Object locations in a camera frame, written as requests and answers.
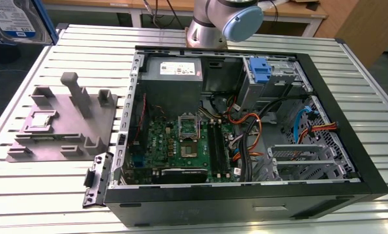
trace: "aluminum profile table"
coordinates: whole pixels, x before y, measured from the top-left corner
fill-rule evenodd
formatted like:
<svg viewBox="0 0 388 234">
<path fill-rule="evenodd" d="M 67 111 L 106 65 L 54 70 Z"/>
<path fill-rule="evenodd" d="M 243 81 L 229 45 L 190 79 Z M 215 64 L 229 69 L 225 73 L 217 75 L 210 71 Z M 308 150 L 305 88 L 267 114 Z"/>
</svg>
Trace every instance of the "aluminum profile table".
<svg viewBox="0 0 388 234">
<path fill-rule="evenodd" d="M 82 209 L 83 179 L 91 161 L 7 163 L 6 152 L 34 104 L 35 86 L 68 93 L 63 72 L 79 74 L 79 85 L 119 95 L 111 143 L 116 142 L 128 92 L 135 45 L 184 46 L 184 32 L 70 25 L 59 30 L 31 68 L 0 117 L 0 233 L 388 233 L 388 195 L 343 208 L 320 219 L 127 229 L 107 208 Z M 323 78 L 388 183 L 388 96 L 345 44 L 333 39 L 255 35 L 236 50 L 311 55 Z"/>
</svg>

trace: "table leg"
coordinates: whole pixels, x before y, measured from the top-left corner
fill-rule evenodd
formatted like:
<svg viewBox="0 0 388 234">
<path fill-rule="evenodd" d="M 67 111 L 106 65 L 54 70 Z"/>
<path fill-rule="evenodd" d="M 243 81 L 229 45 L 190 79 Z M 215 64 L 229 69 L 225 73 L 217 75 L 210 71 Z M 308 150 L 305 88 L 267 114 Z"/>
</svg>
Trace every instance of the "table leg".
<svg viewBox="0 0 388 234">
<path fill-rule="evenodd" d="M 134 28 L 142 28 L 142 10 L 140 9 L 130 9 L 131 17 L 132 17 L 132 26 Z"/>
<path fill-rule="evenodd" d="M 320 27 L 321 21 L 323 19 L 320 18 L 313 18 L 311 20 L 311 23 L 307 25 L 307 28 L 304 30 L 303 37 L 308 37 L 308 38 L 313 37 Z"/>
</svg>

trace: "motherboard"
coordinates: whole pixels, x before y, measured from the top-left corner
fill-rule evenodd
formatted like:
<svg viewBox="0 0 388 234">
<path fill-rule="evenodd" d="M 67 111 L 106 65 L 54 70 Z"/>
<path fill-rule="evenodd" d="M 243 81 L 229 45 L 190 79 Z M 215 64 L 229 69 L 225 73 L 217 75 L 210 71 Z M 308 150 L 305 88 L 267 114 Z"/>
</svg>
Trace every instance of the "motherboard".
<svg viewBox="0 0 388 234">
<path fill-rule="evenodd" d="M 232 136 L 231 124 L 190 118 L 150 122 L 147 151 L 132 155 L 132 183 L 156 184 L 164 174 L 170 183 L 235 182 L 225 148 Z"/>
</svg>

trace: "ram slot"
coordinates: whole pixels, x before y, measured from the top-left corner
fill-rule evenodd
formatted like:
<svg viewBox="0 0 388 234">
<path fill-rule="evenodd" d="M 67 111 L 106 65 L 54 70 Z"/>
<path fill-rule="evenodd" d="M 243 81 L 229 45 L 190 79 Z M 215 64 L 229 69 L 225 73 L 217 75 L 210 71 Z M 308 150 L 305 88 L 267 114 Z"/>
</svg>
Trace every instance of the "ram slot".
<svg viewBox="0 0 388 234">
<path fill-rule="evenodd" d="M 215 138 L 215 124 L 207 124 L 207 136 L 208 136 L 208 153 L 210 162 L 212 166 L 212 175 L 219 173 L 219 155 L 217 155 L 217 142 Z"/>
<path fill-rule="evenodd" d="M 221 132 L 221 125 L 216 124 L 215 126 L 215 139 L 216 139 L 216 152 L 217 152 L 217 165 L 219 165 L 219 171 L 220 174 L 225 174 L 228 171 L 227 167 L 227 157 L 225 157 L 225 151 L 224 151 L 224 138 L 223 138 L 223 132 Z"/>
</svg>

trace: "red cable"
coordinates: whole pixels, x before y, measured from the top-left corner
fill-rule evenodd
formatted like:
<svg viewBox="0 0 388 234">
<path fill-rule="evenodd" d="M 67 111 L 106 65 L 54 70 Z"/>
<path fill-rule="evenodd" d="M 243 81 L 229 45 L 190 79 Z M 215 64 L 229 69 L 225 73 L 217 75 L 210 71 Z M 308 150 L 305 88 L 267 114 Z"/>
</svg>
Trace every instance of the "red cable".
<svg viewBox="0 0 388 234">
<path fill-rule="evenodd" d="M 132 141 L 132 145 L 134 145 L 134 142 L 136 141 L 138 136 L 139 136 L 140 126 L 142 126 L 142 122 L 143 122 L 143 116 L 144 116 L 144 109 L 146 109 L 146 107 L 147 107 L 147 94 L 143 94 L 143 110 L 142 110 L 142 116 L 140 116 L 140 120 L 139 120 L 139 124 L 138 124 L 138 131 L 136 131 L 135 139 Z"/>
</svg>

